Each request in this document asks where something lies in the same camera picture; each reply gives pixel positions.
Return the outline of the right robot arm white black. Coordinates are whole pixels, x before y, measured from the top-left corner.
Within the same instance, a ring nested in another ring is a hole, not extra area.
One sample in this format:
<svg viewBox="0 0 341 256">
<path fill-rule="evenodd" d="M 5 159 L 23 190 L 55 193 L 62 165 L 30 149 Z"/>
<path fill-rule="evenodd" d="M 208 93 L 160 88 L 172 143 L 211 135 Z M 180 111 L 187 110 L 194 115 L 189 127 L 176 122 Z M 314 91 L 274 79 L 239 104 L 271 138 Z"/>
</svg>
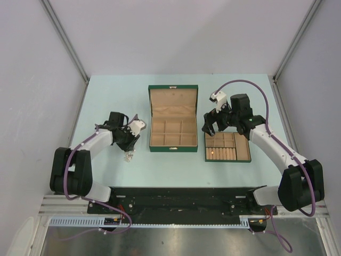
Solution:
<svg viewBox="0 0 341 256">
<path fill-rule="evenodd" d="M 282 178 L 278 186 L 262 186 L 251 192 L 246 200 L 246 209 L 258 214 L 265 205 L 282 205 L 292 212 L 324 199 L 322 164 L 316 159 L 308 160 L 294 152 L 277 138 L 264 117 L 254 115 L 246 94 L 235 94 L 228 98 L 225 93 L 212 93 L 210 101 L 216 107 L 204 114 L 202 131 L 215 135 L 217 124 L 220 132 L 235 127 L 237 132 L 258 146 L 280 171 Z"/>
</svg>

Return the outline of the aluminium frame rail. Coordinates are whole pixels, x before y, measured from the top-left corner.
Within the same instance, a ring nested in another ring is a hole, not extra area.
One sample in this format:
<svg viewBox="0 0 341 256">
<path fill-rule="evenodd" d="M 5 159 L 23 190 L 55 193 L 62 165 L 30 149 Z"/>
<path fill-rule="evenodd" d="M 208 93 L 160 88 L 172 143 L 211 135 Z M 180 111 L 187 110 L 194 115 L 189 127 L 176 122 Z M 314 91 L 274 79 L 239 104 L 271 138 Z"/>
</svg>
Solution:
<svg viewBox="0 0 341 256">
<path fill-rule="evenodd" d="M 330 215 L 325 202 L 316 204 L 315 215 L 307 217 L 299 210 L 287 211 L 283 206 L 277 206 L 278 215 L 274 216 L 280 233 L 293 238 L 293 248 L 303 249 L 308 244 L 309 237 L 317 237 L 326 255 L 340 255 L 340 243 L 332 226 Z M 87 203 L 85 200 L 67 200 L 62 195 L 46 195 L 39 209 L 41 216 L 85 217 Z"/>
</svg>

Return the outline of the green jewelry tray insert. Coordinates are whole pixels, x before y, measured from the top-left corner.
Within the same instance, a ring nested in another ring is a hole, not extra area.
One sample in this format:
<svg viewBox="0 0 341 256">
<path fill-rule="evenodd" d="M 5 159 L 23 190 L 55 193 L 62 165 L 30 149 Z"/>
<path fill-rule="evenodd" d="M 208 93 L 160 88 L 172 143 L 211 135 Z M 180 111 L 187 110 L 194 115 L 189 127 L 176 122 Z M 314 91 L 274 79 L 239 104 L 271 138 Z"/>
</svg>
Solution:
<svg viewBox="0 0 341 256">
<path fill-rule="evenodd" d="M 238 132 L 205 133 L 205 162 L 250 163 L 249 141 Z"/>
</svg>

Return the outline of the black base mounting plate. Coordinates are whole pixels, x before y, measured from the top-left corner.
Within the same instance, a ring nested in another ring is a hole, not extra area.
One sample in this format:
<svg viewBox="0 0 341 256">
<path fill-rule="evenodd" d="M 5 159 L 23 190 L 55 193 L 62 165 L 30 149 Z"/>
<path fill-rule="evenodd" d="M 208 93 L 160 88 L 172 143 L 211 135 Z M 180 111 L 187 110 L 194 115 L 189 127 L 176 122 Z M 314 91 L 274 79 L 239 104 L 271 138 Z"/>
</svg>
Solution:
<svg viewBox="0 0 341 256">
<path fill-rule="evenodd" d="M 133 188 L 111 189 L 107 205 L 118 208 L 130 216 L 147 210 L 198 211 L 214 210 L 227 215 L 278 215 L 277 207 L 259 206 L 251 197 L 253 187 L 230 188 Z"/>
</svg>

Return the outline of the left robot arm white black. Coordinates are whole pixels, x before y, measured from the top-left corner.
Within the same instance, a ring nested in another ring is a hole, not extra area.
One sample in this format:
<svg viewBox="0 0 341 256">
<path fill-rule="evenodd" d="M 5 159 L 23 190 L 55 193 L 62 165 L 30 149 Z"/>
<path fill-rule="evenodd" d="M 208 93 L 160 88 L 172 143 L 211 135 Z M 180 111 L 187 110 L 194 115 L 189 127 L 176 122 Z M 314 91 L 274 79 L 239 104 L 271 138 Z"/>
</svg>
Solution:
<svg viewBox="0 0 341 256">
<path fill-rule="evenodd" d="M 111 196 L 112 189 L 93 180 L 92 160 L 104 149 L 116 144 L 128 155 L 133 153 L 140 133 L 146 123 L 134 116 L 111 112 L 103 124 L 95 125 L 92 135 L 74 148 L 59 147 L 55 150 L 50 177 L 51 191 L 67 199 L 78 197 L 98 201 L 106 213 L 117 209 L 118 201 Z"/>
</svg>

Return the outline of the green jewelry box beige lining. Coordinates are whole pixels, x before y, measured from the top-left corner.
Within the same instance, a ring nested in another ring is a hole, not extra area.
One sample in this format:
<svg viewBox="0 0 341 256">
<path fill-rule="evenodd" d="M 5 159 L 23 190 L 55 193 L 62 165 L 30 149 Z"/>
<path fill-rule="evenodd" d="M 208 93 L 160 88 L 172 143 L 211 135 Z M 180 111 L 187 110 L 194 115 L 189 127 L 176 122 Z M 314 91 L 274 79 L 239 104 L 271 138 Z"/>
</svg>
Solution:
<svg viewBox="0 0 341 256">
<path fill-rule="evenodd" d="M 152 153 L 198 150 L 198 85 L 149 85 Z"/>
</svg>

